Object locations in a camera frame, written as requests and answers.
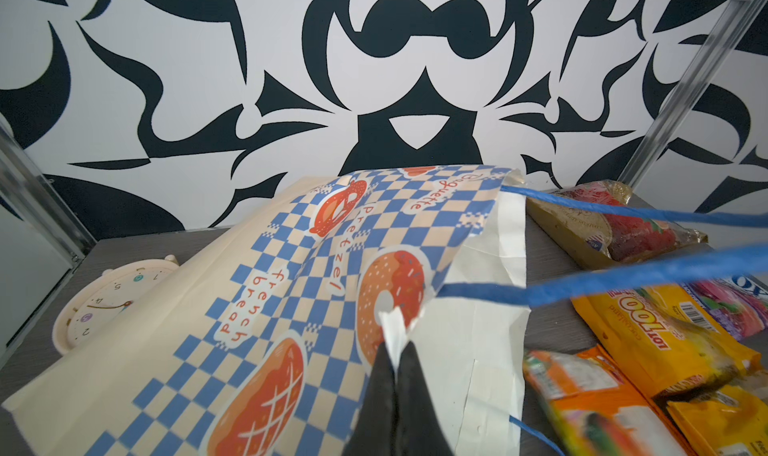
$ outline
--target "metal frame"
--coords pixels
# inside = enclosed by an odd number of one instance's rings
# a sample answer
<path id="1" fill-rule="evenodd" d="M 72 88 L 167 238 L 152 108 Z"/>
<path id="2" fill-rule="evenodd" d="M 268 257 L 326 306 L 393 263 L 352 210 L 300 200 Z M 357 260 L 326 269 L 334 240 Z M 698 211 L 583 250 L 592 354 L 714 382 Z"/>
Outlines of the metal frame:
<path id="1" fill-rule="evenodd" d="M 96 240 L 53 190 L 0 119 L 0 193 L 75 268 Z"/>
<path id="2" fill-rule="evenodd" d="M 648 174 L 767 1 L 730 0 L 680 82 L 662 105 L 658 117 L 621 172 L 619 181 L 635 188 Z"/>

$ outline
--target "alarm clock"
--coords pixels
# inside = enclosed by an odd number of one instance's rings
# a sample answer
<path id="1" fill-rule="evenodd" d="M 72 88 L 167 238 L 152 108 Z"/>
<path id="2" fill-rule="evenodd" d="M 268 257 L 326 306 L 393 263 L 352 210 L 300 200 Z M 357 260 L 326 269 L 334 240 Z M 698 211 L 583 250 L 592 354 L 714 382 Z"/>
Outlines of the alarm clock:
<path id="1" fill-rule="evenodd" d="M 176 256 L 171 254 L 165 259 L 144 259 L 107 269 L 58 314 L 53 324 L 54 346 L 62 355 L 67 354 L 178 268 Z"/>

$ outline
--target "table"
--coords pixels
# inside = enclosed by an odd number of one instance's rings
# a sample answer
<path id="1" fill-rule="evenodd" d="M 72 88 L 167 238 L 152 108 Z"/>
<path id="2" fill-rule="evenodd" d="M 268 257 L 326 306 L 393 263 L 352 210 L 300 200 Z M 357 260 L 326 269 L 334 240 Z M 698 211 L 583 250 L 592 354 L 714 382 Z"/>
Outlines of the table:
<path id="1" fill-rule="evenodd" d="M 530 217 L 526 216 L 526 218 L 525 241 L 528 252 L 529 285 L 581 270 Z M 139 259 L 163 258 L 167 254 L 176 255 L 179 263 L 183 263 L 224 231 L 216 229 L 171 232 L 101 240 L 0 370 L 0 401 L 5 401 L 9 395 L 33 380 L 61 357 L 51 341 L 53 322 L 69 299 L 88 283 L 100 277 L 103 270 L 117 268 Z M 528 348 L 572 353 L 595 346 L 597 340 L 573 310 L 571 303 L 564 301 L 535 308 L 531 312 L 524 344 Z M 745 344 L 758 351 L 768 348 L 768 332 L 749 338 Z M 526 387 L 525 390 L 523 421 L 557 441 L 552 426 L 547 422 L 536 400 L 536 395 L 530 387 Z M 32 454 L 16 429 L 11 415 L 5 411 L 0 411 L 0 442 L 2 442 L 4 454 L 19 456 Z M 533 454 L 549 456 L 556 453 L 539 440 L 523 434 L 520 455 Z"/>

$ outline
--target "yellow snack package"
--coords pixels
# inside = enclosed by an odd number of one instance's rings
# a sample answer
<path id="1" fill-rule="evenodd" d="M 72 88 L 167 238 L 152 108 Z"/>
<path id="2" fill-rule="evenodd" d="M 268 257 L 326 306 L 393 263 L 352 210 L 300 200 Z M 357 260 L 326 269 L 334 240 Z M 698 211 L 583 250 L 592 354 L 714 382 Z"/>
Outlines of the yellow snack package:
<path id="1" fill-rule="evenodd" d="M 624 374 L 648 398 L 725 384 L 759 367 L 760 354 L 739 344 L 709 314 L 698 311 L 690 295 L 677 285 L 611 291 L 572 302 Z"/>
<path id="2" fill-rule="evenodd" d="M 600 346 L 577 355 L 527 352 L 523 374 L 572 456 L 693 454 Z"/>
<path id="3" fill-rule="evenodd" d="M 768 454 L 768 404 L 744 388 L 727 384 L 667 410 L 699 456 Z"/>

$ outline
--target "food package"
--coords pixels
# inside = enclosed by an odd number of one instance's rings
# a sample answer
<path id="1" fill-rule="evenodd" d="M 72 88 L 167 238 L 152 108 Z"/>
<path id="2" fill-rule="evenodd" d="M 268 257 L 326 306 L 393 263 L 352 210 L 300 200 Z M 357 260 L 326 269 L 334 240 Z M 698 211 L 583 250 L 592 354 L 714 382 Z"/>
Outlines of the food package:
<path id="1" fill-rule="evenodd" d="M 554 194 L 576 201 L 626 206 L 632 191 L 621 182 L 586 182 Z M 603 269 L 637 262 L 696 242 L 706 235 L 674 222 L 574 210 L 529 199 L 528 214 L 582 268 Z"/>
<path id="2" fill-rule="evenodd" d="M 529 309 L 437 294 L 525 285 L 524 197 L 499 191 L 515 182 L 478 165 L 299 180 L 3 407 L 38 455 L 340 454 L 398 306 L 452 450 L 514 456 Z"/>
<path id="3" fill-rule="evenodd" d="M 768 325 L 768 292 L 747 276 L 681 286 L 738 341 Z"/>
<path id="4" fill-rule="evenodd" d="M 736 384 L 667 411 L 699 456 L 768 454 L 768 404 Z"/>
<path id="5" fill-rule="evenodd" d="M 760 354 L 739 344 L 677 285 L 611 291 L 572 302 L 648 398 L 723 384 L 759 367 Z"/>
<path id="6" fill-rule="evenodd" d="M 577 355 L 527 352 L 523 374 L 571 456 L 692 454 L 600 346 Z"/>

